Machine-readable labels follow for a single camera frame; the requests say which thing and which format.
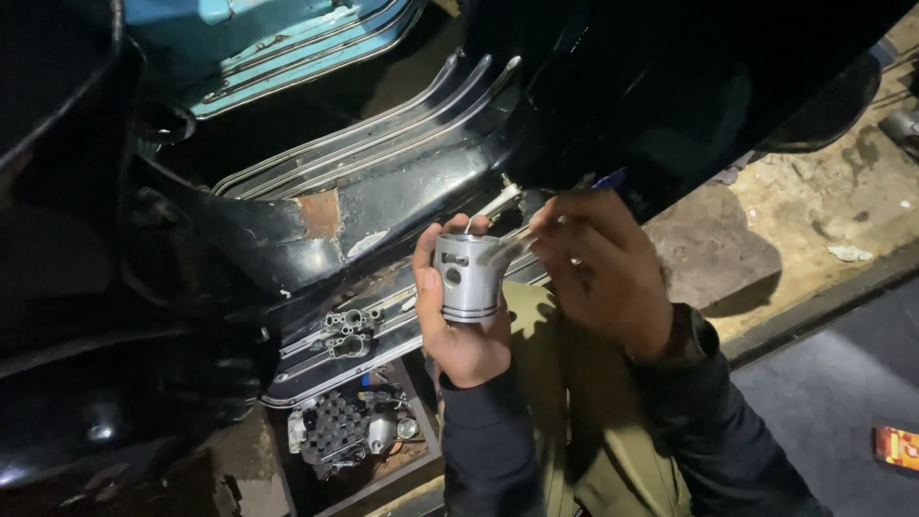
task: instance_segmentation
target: black jacket sleeve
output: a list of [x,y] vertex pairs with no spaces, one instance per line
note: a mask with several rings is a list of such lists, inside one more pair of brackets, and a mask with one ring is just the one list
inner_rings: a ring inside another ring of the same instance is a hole
[[731,382],[710,323],[701,338],[714,353],[692,367],[631,365],[645,410],[689,487],[693,515],[830,515]]
[[448,514],[538,515],[543,504],[533,427],[513,368],[469,389],[456,388],[446,375],[440,385]]

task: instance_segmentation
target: left hand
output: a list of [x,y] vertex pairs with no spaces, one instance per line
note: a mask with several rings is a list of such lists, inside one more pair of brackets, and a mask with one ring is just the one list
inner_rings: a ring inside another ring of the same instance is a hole
[[[498,312],[484,323],[448,322],[440,313],[444,284],[431,265],[437,236],[462,232],[468,222],[469,217],[460,213],[443,227],[431,224],[418,238],[412,256],[418,291],[414,309],[421,325],[422,346],[458,388],[484,384],[506,372],[511,364],[511,323],[504,297]],[[483,235],[488,224],[488,218],[476,215],[470,233]]]

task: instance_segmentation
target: hand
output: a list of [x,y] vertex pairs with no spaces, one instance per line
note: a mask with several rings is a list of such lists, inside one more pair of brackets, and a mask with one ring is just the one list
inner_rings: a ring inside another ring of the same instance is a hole
[[[666,354],[674,309],[661,264],[616,192],[578,190],[556,196],[529,225],[538,237],[531,249],[551,276],[569,319],[618,340],[637,361]],[[575,266],[572,259],[580,263]]]
[[[414,309],[421,324],[423,347],[450,382],[459,388],[486,383],[506,372],[511,364],[511,323],[503,297],[497,314],[486,323],[448,323],[440,314],[444,284],[431,266],[434,244],[439,234],[462,232],[468,222],[469,217],[460,213],[444,227],[431,224],[418,237],[412,256],[414,283],[418,290]],[[470,233],[484,234],[488,231],[488,223],[488,218],[476,215]]]

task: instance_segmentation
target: olive green pants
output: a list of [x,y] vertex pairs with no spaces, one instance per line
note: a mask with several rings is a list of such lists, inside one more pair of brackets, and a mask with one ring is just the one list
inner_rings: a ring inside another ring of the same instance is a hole
[[543,468],[546,513],[684,517],[689,492],[655,448],[621,347],[562,318],[542,287],[506,282],[514,365]]

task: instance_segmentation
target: piston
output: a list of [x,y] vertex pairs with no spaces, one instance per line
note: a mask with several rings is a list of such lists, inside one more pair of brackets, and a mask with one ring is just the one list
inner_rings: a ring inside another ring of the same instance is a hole
[[501,239],[469,234],[437,236],[434,267],[444,283],[444,318],[475,323],[498,310],[508,259],[490,259]]

